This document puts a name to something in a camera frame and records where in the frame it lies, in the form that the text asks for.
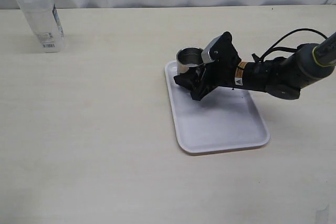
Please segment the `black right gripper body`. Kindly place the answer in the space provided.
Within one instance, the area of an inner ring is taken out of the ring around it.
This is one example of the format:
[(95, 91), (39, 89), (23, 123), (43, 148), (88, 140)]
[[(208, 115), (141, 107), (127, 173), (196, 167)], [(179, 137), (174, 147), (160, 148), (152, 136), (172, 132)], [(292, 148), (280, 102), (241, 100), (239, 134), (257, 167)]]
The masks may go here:
[(200, 86), (191, 91), (193, 100), (200, 101), (217, 87), (232, 83), (234, 68), (241, 62), (238, 52), (233, 46), (231, 33), (226, 31), (220, 36), (223, 38), (223, 50), (220, 53), (220, 58), (212, 63), (203, 63), (197, 71)]

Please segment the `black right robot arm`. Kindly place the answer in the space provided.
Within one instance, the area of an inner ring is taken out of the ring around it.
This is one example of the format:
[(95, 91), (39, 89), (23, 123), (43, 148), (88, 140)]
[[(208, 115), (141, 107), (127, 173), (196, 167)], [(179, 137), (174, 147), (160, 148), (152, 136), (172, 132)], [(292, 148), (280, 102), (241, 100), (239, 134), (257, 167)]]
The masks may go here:
[(228, 31), (214, 38), (201, 53), (200, 66), (174, 77), (177, 85), (200, 101), (218, 87), (264, 92), (284, 100), (296, 100), (303, 88), (335, 71), (335, 34), (322, 35), (321, 43), (296, 48), (270, 46), (261, 56), (242, 61)]

